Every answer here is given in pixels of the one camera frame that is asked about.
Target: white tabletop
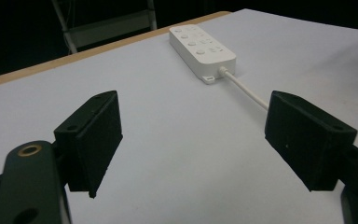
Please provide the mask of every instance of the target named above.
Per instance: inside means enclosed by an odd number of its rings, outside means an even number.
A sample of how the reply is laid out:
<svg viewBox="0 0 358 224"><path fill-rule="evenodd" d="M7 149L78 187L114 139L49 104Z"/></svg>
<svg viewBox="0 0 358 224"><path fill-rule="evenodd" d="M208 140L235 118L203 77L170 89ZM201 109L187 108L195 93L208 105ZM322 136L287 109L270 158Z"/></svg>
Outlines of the white tabletop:
<svg viewBox="0 0 358 224"><path fill-rule="evenodd" d="M358 130L358 30L242 10L200 24L237 54L237 78L269 100L287 91ZM343 223L339 194L308 192L264 139L266 112L229 80L207 86L168 34L0 85L6 154L117 90L124 138L80 223Z"/></svg>

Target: power strip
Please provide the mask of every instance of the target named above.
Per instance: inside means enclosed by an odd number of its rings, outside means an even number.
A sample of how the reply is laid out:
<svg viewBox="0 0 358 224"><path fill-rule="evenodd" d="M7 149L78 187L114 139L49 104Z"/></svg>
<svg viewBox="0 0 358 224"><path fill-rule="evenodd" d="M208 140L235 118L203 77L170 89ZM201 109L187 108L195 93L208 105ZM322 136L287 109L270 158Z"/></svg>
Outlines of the power strip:
<svg viewBox="0 0 358 224"><path fill-rule="evenodd" d="M237 56L197 25L170 28L170 43L193 73L206 84L222 77L219 68L224 66L235 73Z"/></svg>

